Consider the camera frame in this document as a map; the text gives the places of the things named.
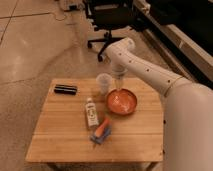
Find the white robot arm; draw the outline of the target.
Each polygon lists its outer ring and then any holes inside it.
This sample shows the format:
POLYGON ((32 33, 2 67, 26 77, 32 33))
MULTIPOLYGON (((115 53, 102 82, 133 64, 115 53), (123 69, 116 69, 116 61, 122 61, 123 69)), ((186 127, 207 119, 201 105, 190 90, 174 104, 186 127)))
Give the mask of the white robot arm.
POLYGON ((106 49, 114 75, 130 71, 165 97, 163 171, 213 171, 213 89, 133 54, 123 38, 106 49))

